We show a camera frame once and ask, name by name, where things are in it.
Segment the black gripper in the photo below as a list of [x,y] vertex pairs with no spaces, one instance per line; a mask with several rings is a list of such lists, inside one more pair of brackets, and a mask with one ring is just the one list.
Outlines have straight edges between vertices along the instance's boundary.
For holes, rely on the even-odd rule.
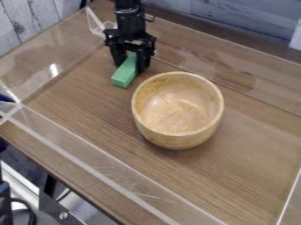
[[137,73],[141,74],[149,68],[156,53],[157,38],[146,32],[150,20],[141,11],[117,11],[116,16],[118,27],[105,29],[105,43],[117,67],[124,64],[128,51],[137,52]]

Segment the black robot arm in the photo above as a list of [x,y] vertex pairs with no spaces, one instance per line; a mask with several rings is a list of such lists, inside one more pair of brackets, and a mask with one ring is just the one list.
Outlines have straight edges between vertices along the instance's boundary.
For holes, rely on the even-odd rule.
[[156,55],[157,37],[146,31],[146,4],[141,0],[114,0],[114,14],[117,28],[106,28],[105,45],[112,50],[112,57],[117,66],[128,58],[128,52],[137,55],[136,72],[141,74],[152,65]]

